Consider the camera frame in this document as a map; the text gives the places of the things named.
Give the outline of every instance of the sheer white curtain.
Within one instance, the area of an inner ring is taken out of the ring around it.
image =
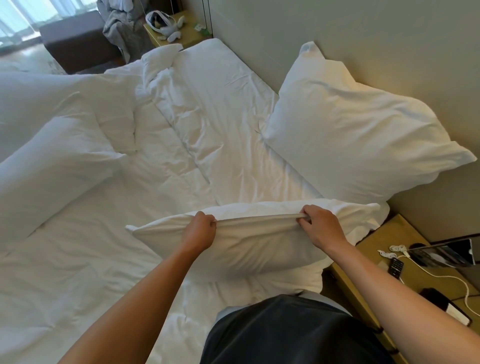
[[[38,27],[96,9],[96,0],[0,0],[0,47],[38,36]]]

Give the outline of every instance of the bedside table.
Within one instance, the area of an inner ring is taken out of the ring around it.
[[[181,16],[185,16],[185,22],[183,23],[183,27],[180,29],[181,38],[176,39],[172,43],[168,43],[166,40],[158,39],[158,37],[162,35],[160,33],[157,33],[155,30],[153,30],[147,23],[144,24],[144,28],[147,31],[148,35],[150,36],[150,40],[152,41],[152,44],[155,47],[166,46],[167,44],[180,43],[183,45],[183,48],[185,49],[185,48],[194,46],[197,43],[200,43],[202,40],[210,39],[212,37],[212,36],[204,36],[193,28],[193,26],[197,23],[197,21],[193,17],[192,13],[190,13],[188,10],[172,15],[175,21],[178,21]]]
[[[423,236],[421,236],[401,215],[396,215],[394,218],[379,227],[371,235],[367,236],[360,243],[357,244],[357,249],[362,252],[364,256],[369,258],[375,264],[384,262],[387,266],[390,260],[380,256],[377,250],[389,252],[388,248],[391,245],[405,245],[407,248],[413,243],[424,243],[430,245]],[[471,319],[472,323],[469,326],[472,330],[480,334],[480,317],[474,315],[465,307],[465,304],[460,297],[465,296],[465,286],[462,282],[456,279],[449,278],[435,278],[424,271],[422,271],[415,263],[408,259],[402,259],[405,263],[403,266],[401,278],[405,285],[410,287],[415,292],[419,293],[423,288],[433,287],[443,293],[450,300],[460,307]],[[436,276],[447,275],[455,276],[463,279],[470,289],[470,296],[479,294],[479,291],[473,287],[465,277],[463,277],[454,268],[425,268]],[[329,268],[330,272],[336,279],[337,286],[342,290],[350,303],[355,307],[363,322],[372,327],[377,334],[377,338],[392,354],[393,359],[399,363],[407,363],[405,358],[396,349],[395,343],[384,332],[380,326],[379,321],[367,305],[360,292],[355,288],[352,281],[347,277],[344,271],[333,263]],[[469,306],[472,310],[480,312],[480,297],[472,297],[468,300]]]

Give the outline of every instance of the white bed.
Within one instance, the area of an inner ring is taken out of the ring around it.
[[[259,125],[278,96],[221,41],[179,53],[150,83],[152,97],[142,94],[142,67],[137,61],[111,71],[139,75],[136,154],[1,258],[2,363],[55,363],[160,262],[125,225],[235,202],[321,197],[262,141]],[[355,229],[351,238],[366,234]],[[148,363],[199,362],[218,311],[320,291],[330,263],[231,282],[184,282]]]

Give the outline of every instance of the black shirt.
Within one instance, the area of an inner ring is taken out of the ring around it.
[[[220,319],[200,364],[394,363],[360,321],[326,303],[280,295]]]

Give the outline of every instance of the headboard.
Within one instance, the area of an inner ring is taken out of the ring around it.
[[[361,83],[427,103],[480,157],[480,1],[183,0],[278,92],[310,40]],[[480,231],[480,162],[390,201],[428,240]]]

